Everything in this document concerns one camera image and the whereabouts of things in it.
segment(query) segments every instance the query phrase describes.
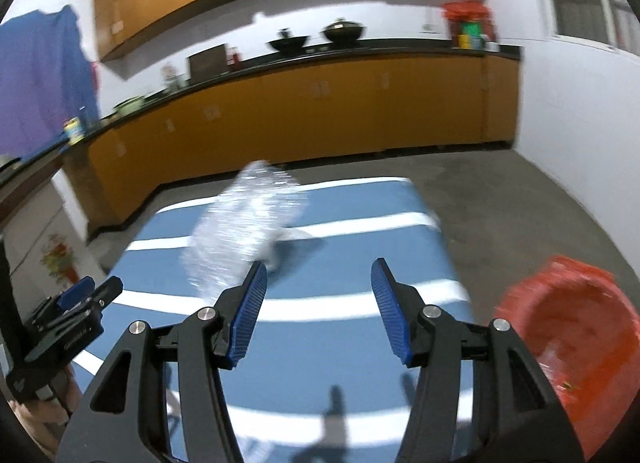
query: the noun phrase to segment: white wall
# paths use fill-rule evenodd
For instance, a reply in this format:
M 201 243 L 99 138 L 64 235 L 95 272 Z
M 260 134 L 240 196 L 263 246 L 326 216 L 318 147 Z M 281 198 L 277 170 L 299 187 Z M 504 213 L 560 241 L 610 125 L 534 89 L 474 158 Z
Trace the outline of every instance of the white wall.
M 447 38 L 439 6 L 455 0 L 240 0 L 187 21 L 100 69 L 102 114 L 122 100 L 162 88 L 161 67 L 171 62 L 186 72 L 188 56 L 219 44 L 237 46 L 242 58 L 273 53 L 267 42 L 290 28 L 310 36 L 308 44 L 327 42 L 322 29 L 338 17 L 357 21 L 365 38 Z M 430 32 L 424 32 L 424 25 Z
M 78 15 L 80 29 L 80 45 L 84 56 L 91 61 L 98 60 L 98 49 L 95 40 L 94 0 L 14 0 L 2 22 L 40 10 L 46 14 L 59 12 L 65 5 L 71 5 Z
M 486 0 L 524 46 L 516 150 L 571 194 L 640 273 L 640 57 L 555 38 L 552 0 Z

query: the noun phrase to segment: gray floor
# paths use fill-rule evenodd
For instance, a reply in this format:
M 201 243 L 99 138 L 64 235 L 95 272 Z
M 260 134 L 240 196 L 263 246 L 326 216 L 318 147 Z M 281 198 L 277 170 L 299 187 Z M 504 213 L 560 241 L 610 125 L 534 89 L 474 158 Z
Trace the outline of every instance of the gray floor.
M 640 282 L 618 249 L 577 202 L 514 151 L 472 151 L 380 158 L 289 169 L 300 183 L 405 176 L 436 211 L 450 255 L 486 323 L 504 291 L 561 253 L 611 271 L 640 309 Z M 218 194 L 230 180 L 167 190 L 126 232 L 99 236 L 91 248 L 113 266 L 159 208 Z

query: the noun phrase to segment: red trash bin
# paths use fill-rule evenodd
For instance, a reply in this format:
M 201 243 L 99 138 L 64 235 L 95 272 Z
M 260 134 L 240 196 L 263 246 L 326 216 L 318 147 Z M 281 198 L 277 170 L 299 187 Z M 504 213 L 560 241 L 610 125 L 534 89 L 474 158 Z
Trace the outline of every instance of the red trash bin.
M 510 288 L 495 316 L 537 358 L 591 458 L 640 388 L 640 319 L 613 275 L 554 257 Z

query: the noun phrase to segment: black countertop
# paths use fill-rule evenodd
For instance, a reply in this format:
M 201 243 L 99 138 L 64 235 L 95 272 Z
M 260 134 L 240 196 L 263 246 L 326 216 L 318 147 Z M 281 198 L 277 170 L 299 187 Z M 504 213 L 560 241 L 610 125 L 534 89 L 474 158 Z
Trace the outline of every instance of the black countertop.
M 485 52 L 481 50 L 462 50 L 460 48 L 452 48 L 450 40 L 443 39 L 363 39 L 356 46 L 350 48 L 337 48 L 331 44 L 319 44 L 315 46 L 307 46 L 304 52 L 298 56 L 283 56 L 280 53 L 270 53 L 247 59 L 241 62 L 241 69 L 238 71 L 227 72 L 217 75 L 207 81 L 190 85 L 180 89 L 174 93 L 167 94 L 153 101 L 146 103 L 139 111 L 129 114 L 125 117 L 116 117 L 110 120 L 102 120 L 100 124 L 94 127 L 79 144 L 86 145 L 103 132 L 120 127 L 121 125 L 143 115 L 149 111 L 157 109 L 173 100 L 183 96 L 195 93 L 202 89 L 213 87 L 232 80 L 236 80 L 246 76 L 262 74 L 272 69 L 294 68 L 295 66 L 304 66 L 314 62 L 322 62 L 331 59 L 340 58 L 356 58 L 374 55 L 398 55 L 398 54 L 415 54 L 415 55 L 450 55 L 450 56 L 472 56 L 482 57 L 486 55 L 495 55 L 513 60 L 522 58 L 522 49 L 519 46 L 500 45 L 499 52 Z M 52 144 L 46 150 L 38 154 L 30 156 L 28 159 L 14 164 L 0 172 L 0 188 L 7 182 L 14 179 L 21 172 L 33 166 L 39 159 L 53 150 L 58 149 L 59 154 L 72 150 L 76 146 L 69 146 L 66 140 L 60 140 L 59 143 Z

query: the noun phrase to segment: blue curtain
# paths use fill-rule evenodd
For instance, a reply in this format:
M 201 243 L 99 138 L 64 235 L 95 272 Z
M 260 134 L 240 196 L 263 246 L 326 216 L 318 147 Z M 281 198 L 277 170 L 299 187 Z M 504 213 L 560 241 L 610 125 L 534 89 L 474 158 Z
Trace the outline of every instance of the blue curtain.
M 92 65 L 71 6 L 0 25 L 0 154 L 25 157 L 46 148 L 83 106 L 87 119 L 98 119 Z

